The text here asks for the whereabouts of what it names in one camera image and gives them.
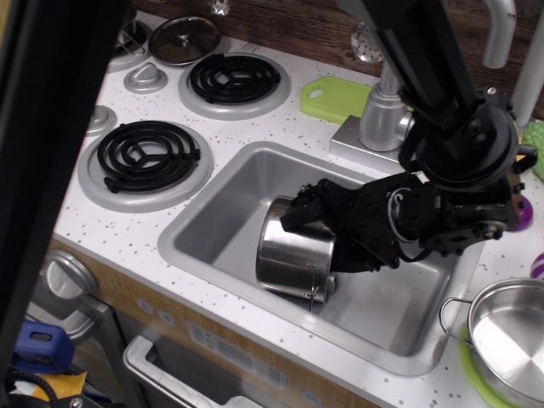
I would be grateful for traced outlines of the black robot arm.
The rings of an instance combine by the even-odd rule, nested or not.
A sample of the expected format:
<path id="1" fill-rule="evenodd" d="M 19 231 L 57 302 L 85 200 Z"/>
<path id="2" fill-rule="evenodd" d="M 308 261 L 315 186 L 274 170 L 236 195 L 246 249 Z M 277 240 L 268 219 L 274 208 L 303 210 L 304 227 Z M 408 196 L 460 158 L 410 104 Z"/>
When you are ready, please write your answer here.
<path id="1" fill-rule="evenodd" d="M 281 218 L 285 231 L 321 221 L 335 235 L 337 272 L 397 268 L 404 243 L 462 255 L 515 229 L 524 210 L 521 174 L 537 161 L 519 143 L 512 103 L 471 80 L 439 1 L 341 1 L 364 22 L 399 79 L 415 122 L 400 147 L 403 172 L 356 190 L 322 179 Z"/>

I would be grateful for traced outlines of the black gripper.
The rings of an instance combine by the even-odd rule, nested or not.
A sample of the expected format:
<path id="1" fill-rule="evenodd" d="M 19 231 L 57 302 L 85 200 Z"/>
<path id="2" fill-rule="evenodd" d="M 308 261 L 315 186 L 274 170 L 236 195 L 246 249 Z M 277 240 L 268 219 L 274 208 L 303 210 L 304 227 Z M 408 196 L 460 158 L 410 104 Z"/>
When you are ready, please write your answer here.
<path id="1" fill-rule="evenodd" d="M 440 215 L 441 190 L 415 174 L 400 173 L 348 189 L 323 178 L 306 184 L 289 202 L 280 223 L 285 231 L 320 220 L 336 237 L 333 272 L 397 269 L 402 261 L 415 263 L 432 250 L 408 256 L 402 243 L 431 236 Z"/>

